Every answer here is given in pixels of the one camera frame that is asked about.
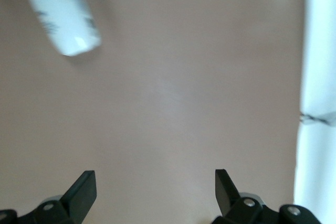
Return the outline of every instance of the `beige table surface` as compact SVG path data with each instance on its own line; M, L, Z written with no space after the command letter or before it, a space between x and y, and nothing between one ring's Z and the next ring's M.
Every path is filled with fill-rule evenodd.
M304 0L88 0L102 46L58 54L27 0L0 0L0 209L63 194L84 223L210 223L214 171L292 202Z

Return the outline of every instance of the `black string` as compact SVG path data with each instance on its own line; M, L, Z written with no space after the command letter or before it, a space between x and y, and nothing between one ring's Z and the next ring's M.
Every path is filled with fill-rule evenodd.
M336 126L336 112L324 114L321 116L313 116L300 112L300 122L303 124L323 123L328 126Z

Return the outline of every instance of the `white bottle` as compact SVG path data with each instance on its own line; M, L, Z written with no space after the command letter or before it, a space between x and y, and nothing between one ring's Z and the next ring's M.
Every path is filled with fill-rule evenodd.
M101 44L86 0L30 0L49 38L66 56L75 56Z

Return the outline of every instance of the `screw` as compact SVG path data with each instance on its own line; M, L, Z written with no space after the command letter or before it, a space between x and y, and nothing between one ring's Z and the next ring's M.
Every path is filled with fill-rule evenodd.
M0 214L0 220L6 219L6 217L7 217L6 213Z
M43 207L43 210L44 211L48 211L48 210L50 210L51 208L53 208L54 207L54 204L47 204L47 205L45 205L44 207Z
M300 209L297 208L297 207L293 207L293 206L292 206L292 207L288 207L287 210L288 210L292 215L295 215L295 216L301 214Z
M244 199L244 204L249 207L254 207L256 203L251 199Z

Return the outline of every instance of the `white fabric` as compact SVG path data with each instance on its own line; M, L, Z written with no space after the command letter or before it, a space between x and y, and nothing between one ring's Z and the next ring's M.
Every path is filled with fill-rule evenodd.
M336 0L306 0L301 112L334 121L336 111ZM301 123L295 203L322 223L336 223L336 127Z

